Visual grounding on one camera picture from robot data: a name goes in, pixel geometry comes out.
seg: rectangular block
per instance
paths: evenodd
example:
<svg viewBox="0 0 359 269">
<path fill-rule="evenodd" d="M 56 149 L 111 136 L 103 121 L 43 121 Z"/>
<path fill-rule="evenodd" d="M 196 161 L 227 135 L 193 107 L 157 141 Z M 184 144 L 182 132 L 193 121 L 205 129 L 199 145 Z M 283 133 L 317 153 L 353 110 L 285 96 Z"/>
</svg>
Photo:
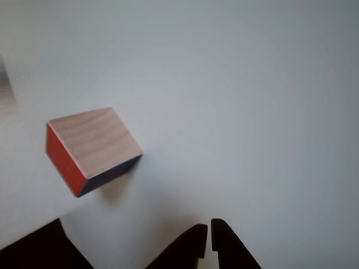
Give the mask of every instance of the rectangular block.
<svg viewBox="0 0 359 269">
<path fill-rule="evenodd" d="M 10 80 L 7 76 L 3 54 L 0 54 L 0 115 L 16 104 Z"/>
<path fill-rule="evenodd" d="M 143 153 L 112 108 L 50 120 L 46 152 L 76 197 L 126 173 Z"/>
</svg>

